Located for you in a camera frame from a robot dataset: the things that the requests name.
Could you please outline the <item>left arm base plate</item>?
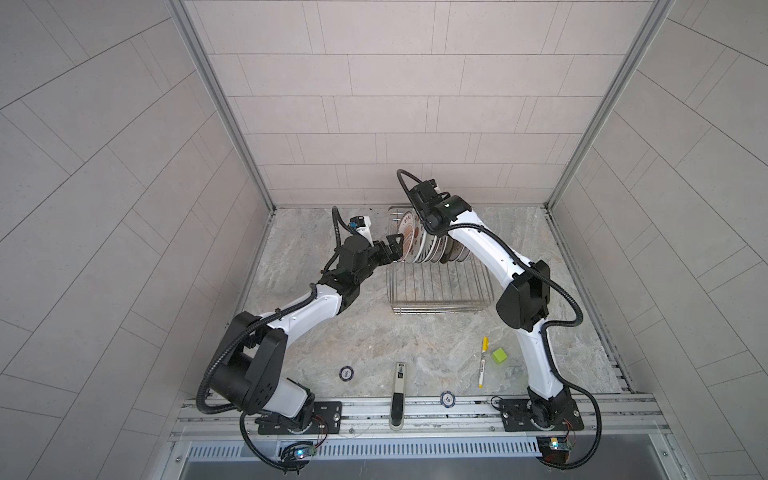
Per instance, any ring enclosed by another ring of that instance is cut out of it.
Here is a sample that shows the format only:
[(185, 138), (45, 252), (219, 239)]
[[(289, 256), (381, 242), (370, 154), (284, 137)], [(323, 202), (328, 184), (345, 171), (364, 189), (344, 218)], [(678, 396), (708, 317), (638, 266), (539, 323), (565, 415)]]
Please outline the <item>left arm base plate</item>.
[(265, 435), (325, 435), (338, 434), (342, 416), (341, 401), (315, 401), (305, 405), (295, 417), (265, 412), (255, 423), (258, 434)]

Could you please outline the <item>white plate red characters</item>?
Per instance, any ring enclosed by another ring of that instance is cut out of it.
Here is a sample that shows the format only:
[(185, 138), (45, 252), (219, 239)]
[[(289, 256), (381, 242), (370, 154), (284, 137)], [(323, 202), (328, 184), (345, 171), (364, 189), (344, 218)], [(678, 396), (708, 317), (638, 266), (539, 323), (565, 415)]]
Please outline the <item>white plate red characters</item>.
[(430, 235), (425, 230), (422, 230), (420, 243), (419, 243), (419, 250), (416, 255), (415, 264), (419, 264), (424, 261), (424, 256), (430, 249), (429, 244), (430, 244)]

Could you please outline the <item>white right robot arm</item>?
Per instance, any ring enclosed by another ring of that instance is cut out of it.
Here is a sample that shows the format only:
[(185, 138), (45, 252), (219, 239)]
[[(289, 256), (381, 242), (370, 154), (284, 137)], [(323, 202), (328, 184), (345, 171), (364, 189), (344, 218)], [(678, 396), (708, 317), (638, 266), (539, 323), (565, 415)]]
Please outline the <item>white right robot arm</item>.
[(448, 235), (467, 247), (500, 283), (503, 292), (496, 311), (515, 330), (523, 352), (532, 423), (542, 430), (553, 428), (570, 411), (575, 385), (560, 374), (547, 330), (580, 326), (580, 305), (550, 278), (546, 262), (518, 254), (461, 197), (441, 193), (435, 181), (422, 181), (404, 169), (396, 175), (427, 232)]

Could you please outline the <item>white plate orange sunburst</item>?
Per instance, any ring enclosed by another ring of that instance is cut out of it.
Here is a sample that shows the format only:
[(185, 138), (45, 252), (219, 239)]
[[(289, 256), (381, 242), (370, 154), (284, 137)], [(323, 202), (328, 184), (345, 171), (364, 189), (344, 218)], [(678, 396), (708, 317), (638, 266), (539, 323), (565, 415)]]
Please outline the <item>white plate orange sunburst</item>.
[(403, 235), (402, 263), (414, 263), (420, 248), (421, 225), (418, 216), (412, 211), (406, 211), (398, 223), (398, 233)]

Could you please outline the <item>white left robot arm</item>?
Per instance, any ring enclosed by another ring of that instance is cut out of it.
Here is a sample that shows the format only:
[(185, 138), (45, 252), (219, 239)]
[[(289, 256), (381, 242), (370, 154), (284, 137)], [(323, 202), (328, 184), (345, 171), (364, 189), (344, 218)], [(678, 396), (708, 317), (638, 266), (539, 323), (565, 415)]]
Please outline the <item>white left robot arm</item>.
[(401, 259), (403, 242), (401, 234), (371, 242), (355, 233), (335, 249), (336, 267), (322, 273), (306, 295), (263, 316), (238, 314), (203, 374), (197, 409), (208, 415), (237, 410), (301, 417), (310, 409), (311, 392), (282, 376), (288, 346), (351, 306), (376, 268)]

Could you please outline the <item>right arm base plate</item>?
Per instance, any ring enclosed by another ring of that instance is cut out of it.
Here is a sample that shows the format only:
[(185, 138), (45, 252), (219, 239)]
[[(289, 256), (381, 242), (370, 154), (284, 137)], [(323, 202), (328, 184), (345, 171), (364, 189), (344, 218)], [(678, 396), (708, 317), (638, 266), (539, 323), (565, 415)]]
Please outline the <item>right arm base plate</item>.
[(574, 399), (560, 396), (540, 398), (501, 398), (494, 401), (506, 432), (581, 431), (584, 422)]

